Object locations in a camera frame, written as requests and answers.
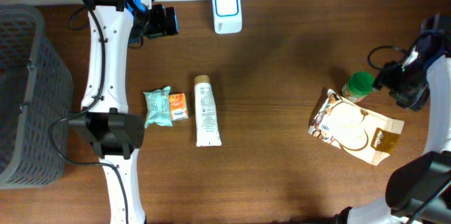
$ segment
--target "small orange packet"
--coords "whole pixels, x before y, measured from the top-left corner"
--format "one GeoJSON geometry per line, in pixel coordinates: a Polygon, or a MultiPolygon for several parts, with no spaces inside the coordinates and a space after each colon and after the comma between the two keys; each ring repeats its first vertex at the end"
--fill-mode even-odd
{"type": "Polygon", "coordinates": [[[171,108],[172,121],[188,118],[185,94],[170,94],[169,106],[171,108]]]}

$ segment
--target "tube cap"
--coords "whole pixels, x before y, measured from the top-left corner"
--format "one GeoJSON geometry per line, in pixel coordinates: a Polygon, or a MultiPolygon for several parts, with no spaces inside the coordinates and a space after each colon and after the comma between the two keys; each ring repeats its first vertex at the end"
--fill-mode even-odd
{"type": "Polygon", "coordinates": [[[199,75],[194,79],[194,85],[199,83],[210,83],[210,77],[207,75],[199,75]]]}

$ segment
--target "snack bag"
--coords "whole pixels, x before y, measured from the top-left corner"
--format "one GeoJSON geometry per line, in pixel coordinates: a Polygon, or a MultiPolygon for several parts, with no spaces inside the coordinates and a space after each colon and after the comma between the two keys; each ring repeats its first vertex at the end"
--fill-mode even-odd
{"type": "Polygon", "coordinates": [[[169,106],[171,107],[172,121],[188,118],[185,94],[169,95],[169,106]]]}
{"type": "Polygon", "coordinates": [[[372,165],[389,157],[404,121],[360,108],[328,90],[326,102],[311,122],[309,134],[372,165]]]}
{"type": "Polygon", "coordinates": [[[171,110],[169,109],[169,92],[171,87],[155,90],[153,92],[144,92],[147,102],[147,117],[145,128],[150,124],[156,123],[160,126],[172,127],[171,110]]]}

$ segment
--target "jar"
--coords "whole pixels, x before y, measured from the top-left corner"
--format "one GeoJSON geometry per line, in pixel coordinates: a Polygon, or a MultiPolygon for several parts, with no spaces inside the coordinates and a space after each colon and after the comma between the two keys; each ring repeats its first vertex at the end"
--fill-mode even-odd
{"type": "Polygon", "coordinates": [[[363,100],[373,90],[373,76],[368,72],[355,73],[342,88],[342,95],[353,103],[363,100]]]}

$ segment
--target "green jar lid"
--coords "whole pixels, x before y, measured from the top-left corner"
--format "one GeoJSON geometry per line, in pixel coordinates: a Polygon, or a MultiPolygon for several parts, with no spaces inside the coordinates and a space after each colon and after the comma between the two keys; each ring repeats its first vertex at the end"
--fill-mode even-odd
{"type": "Polygon", "coordinates": [[[373,76],[368,72],[355,73],[347,82],[349,90],[357,96],[366,96],[373,90],[373,76]]]}

